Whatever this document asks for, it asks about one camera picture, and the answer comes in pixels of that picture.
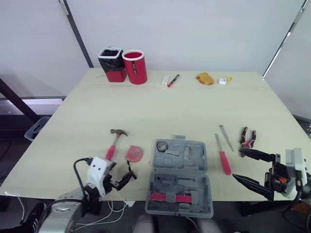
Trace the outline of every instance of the black trash bag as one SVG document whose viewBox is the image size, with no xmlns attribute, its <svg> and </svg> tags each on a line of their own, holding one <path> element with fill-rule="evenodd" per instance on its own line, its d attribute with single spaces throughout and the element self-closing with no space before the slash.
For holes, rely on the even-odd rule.
<svg viewBox="0 0 311 233">
<path fill-rule="evenodd" d="M 118 54 L 118 50 L 104 50 L 104 52 L 100 56 L 116 56 Z M 123 50 L 121 50 L 119 56 L 117 58 L 108 59 L 108 58 L 98 58 L 99 63 L 104 69 L 105 73 L 109 71 L 121 71 L 125 68 L 124 62 L 122 59 Z"/>
</svg>

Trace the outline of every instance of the gray tool case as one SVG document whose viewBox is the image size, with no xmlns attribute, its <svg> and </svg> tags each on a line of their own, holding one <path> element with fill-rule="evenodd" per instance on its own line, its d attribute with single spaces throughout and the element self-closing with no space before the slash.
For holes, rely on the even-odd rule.
<svg viewBox="0 0 311 233">
<path fill-rule="evenodd" d="M 213 217 L 209 178 L 204 174 L 207 154 L 203 142 L 186 141 L 184 136 L 159 139 L 153 167 L 145 204 L 148 214 Z"/>
</svg>

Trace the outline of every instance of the white cable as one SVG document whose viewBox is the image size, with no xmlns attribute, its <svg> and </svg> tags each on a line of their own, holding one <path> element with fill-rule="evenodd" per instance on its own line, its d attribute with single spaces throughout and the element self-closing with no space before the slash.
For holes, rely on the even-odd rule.
<svg viewBox="0 0 311 233">
<path fill-rule="evenodd" d="M 93 225 L 100 225 L 100 224 L 106 224 L 106 223 L 114 223 L 114 222 L 117 222 L 117 221 L 119 221 L 119 220 L 122 218 L 123 213 L 124 213 L 124 210 L 125 210 L 125 207 L 126 207 L 126 203 L 124 203 L 124 207 L 122 208 L 122 213 L 121 213 L 120 217 L 119 217 L 118 219 L 116 219 L 116 220 L 113 220 L 113 221 L 110 221 L 110 222 L 99 222 L 99 223 L 87 224 L 87 225 L 85 225 L 85 226 L 79 227 L 79 228 L 76 229 L 74 232 L 77 232 L 78 230 L 80 230 L 80 229 L 83 228 L 83 227 L 88 227 L 88 226 L 93 226 Z"/>
<path fill-rule="evenodd" d="M 25 206 L 24 206 L 24 204 L 22 203 L 22 201 L 21 201 L 21 199 L 20 199 L 20 197 L 19 197 L 19 194 L 17 194 L 17 193 L 8 193 L 8 192 L 4 192 L 6 195 L 8 195 L 8 196 L 13 196 L 13 197 L 17 197 L 17 199 L 18 199 L 18 201 L 19 201 L 19 203 L 20 203 L 20 205 L 21 205 L 21 208 L 23 209 L 23 213 L 22 213 L 22 215 L 21 215 L 21 223 L 22 222 L 24 222 L 24 218 L 25 218 Z"/>
<path fill-rule="evenodd" d="M 92 224 L 94 224 L 94 223 L 103 221 L 103 220 L 105 220 L 106 218 L 108 218 L 108 217 L 112 214 L 112 212 L 113 212 L 113 210 L 110 208 L 110 213 L 109 213 L 107 216 L 105 216 L 105 217 L 103 217 L 103 218 L 101 218 L 101 219 L 98 219 L 98 220 L 96 220 L 96 221 L 94 221 L 94 222 L 90 222 L 90 223 L 77 223 L 77 225 L 85 225 L 85 226 L 87 226 L 87 225 L 92 225 Z"/>
<path fill-rule="evenodd" d="M 23 214 L 22 214 L 22 216 L 21 216 L 21 222 L 24 222 L 25 207 L 24 207 L 23 203 L 21 202 L 21 199 L 19 198 L 19 196 L 16 196 L 16 197 L 17 197 L 17 199 L 19 200 L 19 203 L 20 203 L 21 207 L 23 208 Z"/>
<path fill-rule="evenodd" d="M 121 211 L 126 207 L 126 206 L 124 205 L 124 207 L 123 207 L 122 209 L 120 209 L 120 210 L 114 210 L 113 207 L 110 206 L 109 202 L 108 202 L 108 206 L 109 206 L 109 209 L 112 210 L 113 212 L 121 212 Z"/>
<path fill-rule="evenodd" d="M 185 217 L 185 218 L 194 224 L 194 226 L 198 230 L 198 232 L 201 232 L 200 229 L 198 228 L 198 226 L 196 225 L 196 223 L 191 218 L 189 218 L 189 217 Z"/>
</svg>

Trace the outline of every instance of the marker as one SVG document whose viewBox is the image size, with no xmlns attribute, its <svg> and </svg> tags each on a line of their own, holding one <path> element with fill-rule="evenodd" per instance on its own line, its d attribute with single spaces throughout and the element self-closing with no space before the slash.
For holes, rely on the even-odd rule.
<svg viewBox="0 0 311 233">
<path fill-rule="evenodd" d="M 170 87 L 178 78 L 179 74 L 176 75 L 176 77 L 167 85 L 167 87 Z"/>
</svg>

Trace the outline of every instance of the pink pliers handle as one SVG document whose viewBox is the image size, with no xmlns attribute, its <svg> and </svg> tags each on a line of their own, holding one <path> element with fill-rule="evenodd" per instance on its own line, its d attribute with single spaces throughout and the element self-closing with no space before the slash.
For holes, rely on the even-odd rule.
<svg viewBox="0 0 311 233">
<path fill-rule="evenodd" d="M 240 144 L 241 144 L 242 148 L 253 148 L 255 140 L 256 140 L 256 130 L 253 130 L 252 139 L 249 142 L 247 142 L 246 138 L 245 138 L 247 130 L 248 130 L 248 127 L 245 127 L 243 132 L 242 132 L 242 135 L 241 135 Z"/>
</svg>

